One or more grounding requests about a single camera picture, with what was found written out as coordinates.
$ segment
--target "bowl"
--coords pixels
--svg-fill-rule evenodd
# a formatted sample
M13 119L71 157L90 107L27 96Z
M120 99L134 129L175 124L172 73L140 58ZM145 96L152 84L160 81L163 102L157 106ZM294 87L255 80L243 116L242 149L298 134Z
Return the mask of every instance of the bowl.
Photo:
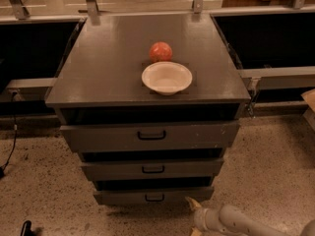
M191 72L174 62L156 62L142 74L143 83L162 95L173 95L187 89L192 82Z

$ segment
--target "red ball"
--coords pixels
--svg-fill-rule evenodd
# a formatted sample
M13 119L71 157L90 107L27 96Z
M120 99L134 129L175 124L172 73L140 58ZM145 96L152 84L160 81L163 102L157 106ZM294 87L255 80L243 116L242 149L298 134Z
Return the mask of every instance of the red ball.
M157 42L150 48L150 59L152 62L170 61L173 52L170 46L165 42Z

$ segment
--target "white robotic arm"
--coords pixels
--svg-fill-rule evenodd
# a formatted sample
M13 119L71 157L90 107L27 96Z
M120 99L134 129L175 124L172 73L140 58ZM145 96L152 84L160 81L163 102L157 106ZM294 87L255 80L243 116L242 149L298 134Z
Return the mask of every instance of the white robotic arm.
M195 227L191 236L217 231L227 236L288 236L267 225L252 220L235 206L225 205L220 209L202 207L197 201L186 198L194 212ZM308 223L300 236L315 236L315 220Z

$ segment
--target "black handle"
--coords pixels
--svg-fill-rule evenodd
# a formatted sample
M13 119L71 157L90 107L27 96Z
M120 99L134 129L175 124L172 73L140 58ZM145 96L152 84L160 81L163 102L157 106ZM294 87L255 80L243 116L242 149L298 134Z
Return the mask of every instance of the black handle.
M163 202L164 201L164 194L161 195L161 197L158 198L148 198L148 195L146 194L146 202Z
M138 131L139 140L151 141L151 140L163 140L166 137L166 131L163 130L160 134L142 134Z
M157 174L163 173L165 170L164 165L162 166L142 166L142 173L144 174Z

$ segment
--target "gray cabinet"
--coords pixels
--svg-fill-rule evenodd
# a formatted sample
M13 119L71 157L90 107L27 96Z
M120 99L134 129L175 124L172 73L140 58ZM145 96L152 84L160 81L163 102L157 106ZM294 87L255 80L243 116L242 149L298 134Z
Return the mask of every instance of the gray cabinet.
M171 96L144 87L148 50L166 39L193 84ZM46 99L100 205L209 199L249 95L210 15L89 20Z

